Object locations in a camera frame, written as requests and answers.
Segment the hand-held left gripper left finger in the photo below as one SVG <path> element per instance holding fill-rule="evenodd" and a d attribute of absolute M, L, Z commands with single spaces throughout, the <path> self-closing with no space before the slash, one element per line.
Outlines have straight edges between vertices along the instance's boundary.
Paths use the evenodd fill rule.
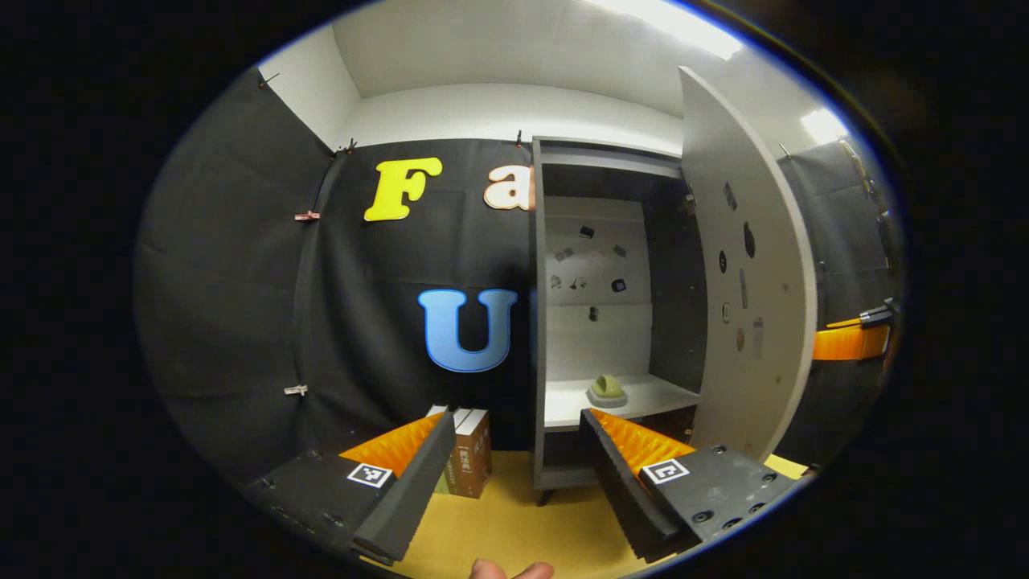
<path fill-rule="evenodd" d="M 433 412 L 350 450 L 299 454 L 242 491 L 320 549 L 393 565 L 407 556 L 455 444 L 453 412 Z"/>

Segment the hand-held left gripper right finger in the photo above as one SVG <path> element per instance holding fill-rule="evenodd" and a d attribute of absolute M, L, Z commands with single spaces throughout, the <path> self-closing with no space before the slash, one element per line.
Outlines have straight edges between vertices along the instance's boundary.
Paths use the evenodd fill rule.
<path fill-rule="evenodd" d="M 636 557 L 657 563 L 721 541 L 772 510 L 805 477 L 725 445 L 691 447 L 596 408 L 578 432 Z"/>

